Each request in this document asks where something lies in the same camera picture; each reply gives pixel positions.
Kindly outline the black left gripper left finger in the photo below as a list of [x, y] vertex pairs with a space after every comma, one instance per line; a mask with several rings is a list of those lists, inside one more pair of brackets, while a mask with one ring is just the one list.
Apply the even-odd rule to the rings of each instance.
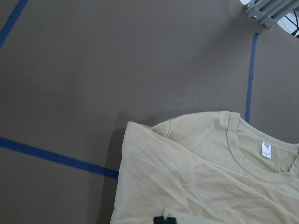
[[162, 214], [153, 217], [153, 224], [164, 224], [164, 216]]

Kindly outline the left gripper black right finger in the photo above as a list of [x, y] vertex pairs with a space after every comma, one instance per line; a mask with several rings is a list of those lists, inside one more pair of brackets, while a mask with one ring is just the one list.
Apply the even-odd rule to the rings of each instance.
[[165, 224], [177, 224], [177, 219], [171, 212], [165, 213]]

